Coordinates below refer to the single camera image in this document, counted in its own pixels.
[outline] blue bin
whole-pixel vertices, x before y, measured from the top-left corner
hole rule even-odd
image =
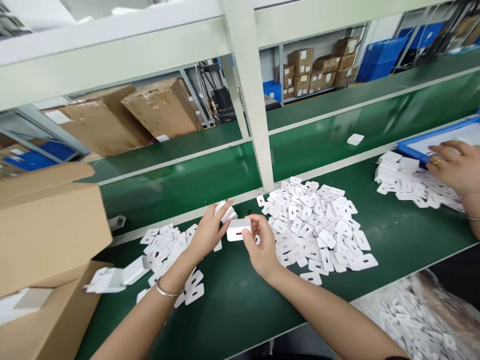
[[[415,39],[413,39],[410,45],[410,49],[428,48],[430,45],[432,45],[435,38],[439,34],[440,30],[442,30],[442,28],[444,27],[444,24],[445,24],[445,21],[427,25],[425,32],[424,32],[425,25],[420,26],[415,36]],[[414,33],[414,28],[408,27],[408,28],[402,29],[400,31],[400,34],[398,34],[398,37],[400,38],[406,37],[407,39],[410,39],[413,33]]]
[[[61,160],[67,160],[75,153],[75,151],[68,146],[54,141],[48,141],[40,145],[39,148],[45,150],[47,153],[50,153]],[[3,161],[15,165],[17,168],[25,171],[34,171],[38,169],[48,168],[57,164],[55,161],[33,150],[26,152],[22,155],[15,156],[13,158],[5,157]]]
[[[279,82],[270,80],[263,83],[263,93],[278,102],[282,101],[282,86]]]
[[[380,64],[362,62],[355,81],[358,83],[367,83],[372,80],[387,77],[392,72],[396,62],[396,59]]]
[[[381,64],[396,61],[408,39],[408,37],[397,37],[368,44],[362,64]]]

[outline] silver bracelet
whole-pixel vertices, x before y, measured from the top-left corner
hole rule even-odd
[[[182,295],[182,293],[184,292],[184,290],[182,290],[182,291],[180,291],[180,293],[178,293],[178,294],[171,294],[171,293],[169,293],[169,292],[163,291],[162,288],[160,287],[160,284],[159,284],[158,281],[156,282],[156,287],[155,287],[155,288],[156,288],[156,290],[157,290],[160,294],[162,294],[162,295],[164,295],[164,296],[171,297],[171,298],[179,297],[179,296]]]

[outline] person's right hand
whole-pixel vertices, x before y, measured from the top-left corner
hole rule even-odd
[[[263,215],[252,214],[245,216],[251,221],[251,232],[244,229],[241,234],[250,261],[255,271],[264,279],[282,268],[277,258],[274,232]],[[255,235],[260,236],[260,244],[255,244]]]
[[[480,192],[480,151],[477,147],[451,140],[428,148],[438,154],[432,155],[426,164],[434,176],[461,197]]]

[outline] storage rack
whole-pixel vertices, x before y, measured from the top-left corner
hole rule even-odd
[[[8,86],[2,87],[0,111],[232,54],[234,76],[226,79],[227,86],[232,97],[240,87],[250,131],[250,136],[242,131],[242,141],[253,142],[269,192],[274,179],[259,49],[443,2],[186,0],[4,40],[0,79]],[[41,86],[32,86],[32,79]],[[240,109],[237,104],[238,124],[245,129]]]

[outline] hand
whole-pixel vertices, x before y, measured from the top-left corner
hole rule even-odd
[[[437,154],[430,157],[427,169],[461,197],[480,192],[480,150],[463,141],[445,141],[429,146]]]
[[[218,210],[216,215],[215,209],[217,208],[217,204],[212,204],[201,218],[190,245],[186,248],[188,252],[198,260],[198,263],[214,249],[227,232],[230,220],[224,223],[219,230],[220,221],[233,203],[233,200],[227,201],[226,204]]]
[[[255,271],[265,280],[282,268],[275,249],[275,236],[270,225],[263,215],[252,214],[245,216],[251,220],[251,232],[244,229],[241,234],[250,261]],[[255,235],[260,236],[260,244],[255,244]]]

